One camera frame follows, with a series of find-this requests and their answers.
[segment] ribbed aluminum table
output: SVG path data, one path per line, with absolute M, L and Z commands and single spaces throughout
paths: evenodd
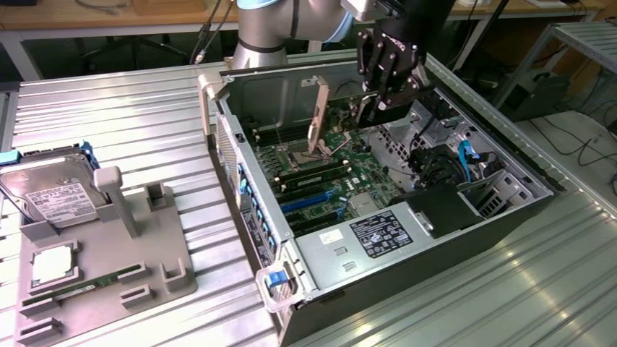
M 589 59 L 611 70 L 613 74 L 617 74 L 617 25 L 604 21 L 551 24 L 519 64 L 508 83 L 500 86 L 493 102 L 497 108 L 504 105 L 519 79 L 532 67 L 553 38 L 560 40 L 567 47 L 580 51 Z
M 350 57 L 303 56 L 296 61 Z M 617 341 L 615 208 L 442 65 L 431 69 L 569 187 L 499 245 L 298 346 L 607 346 Z M 220 64 L 26 83 L 8 104 L 7 146 L 44 149 L 87 138 L 127 193 L 172 187 L 198 271 L 198 292 L 62 346 L 276 346 L 271 316 L 232 224 L 200 130 L 196 76 Z M 4 204 L 0 230 L 0 346 L 12 345 L 19 234 Z

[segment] warning label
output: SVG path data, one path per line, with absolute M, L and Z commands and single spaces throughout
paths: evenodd
M 95 205 L 80 183 L 28 193 L 27 198 L 51 223 L 95 213 Z
M 391 210 L 351 224 L 371 258 L 383 256 L 414 242 Z

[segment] green circuit board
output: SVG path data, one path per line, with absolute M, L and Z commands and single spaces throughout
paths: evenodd
M 328 216 L 330 214 L 332 215 L 334 213 L 339 213 L 339 217 L 334 220 L 334 224 L 342 223 L 346 220 L 360 217 L 374 209 L 387 207 L 391 199 L 402 193 L 400 188 L 383 171 L 383 167 L 371 151 L 366 150 L 367 144 L 359 132 L 330 133 L 323 139 L 327 147 L 332 151 L 335 151 L 348 139 L 350 141 L 347 141 L 346 145 L 332 156 L 319 154 L 318 150 L 315 153 L 310 154 L 306 151 L 306 138 L 256 148 L 258 160 L 270 182 L 275 182 L 278 176 L 303 172 L 303 170 L 318 168 L 330 163 L 340 162 L 342 160 L 350 161 L 351 172 L 346 177 L 327 180 L 320 183 L 318 187 L 314 187 L 315 189 L 322 189 L 322 191 L 332 193 L 332 197 L 328 201 L 286 213 L 296 236 L 315 231 L 314 227 L 302 228 L 300 230 L 295 229 L 296 223 L 300 223 L 299 226 L 303 223 L 310 224 L 311 220 L 318 220 L 318 218 Z M 272 185 L 275 196 L 282 198 L 286 193 L 276 189 L 275 184 Z M 352 202 L 360 200 L 368 202 L 368 204 L 363 208 L 355 208 Z

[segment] hard drive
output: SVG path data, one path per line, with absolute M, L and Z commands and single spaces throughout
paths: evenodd
M 48 220 L 64 228 L 98 218 L 96 208 L 110 203 L 94 186 L 99 164 L 90 145 L 0 155 L 0 189 L 28 223 Z

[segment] motherboard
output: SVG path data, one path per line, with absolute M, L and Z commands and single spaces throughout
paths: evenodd
M 326 134 L 322 151 L 307 139 L 256 146 L 256 156 L 296 236 L 388 206 L 402 189 L 360 131 Z

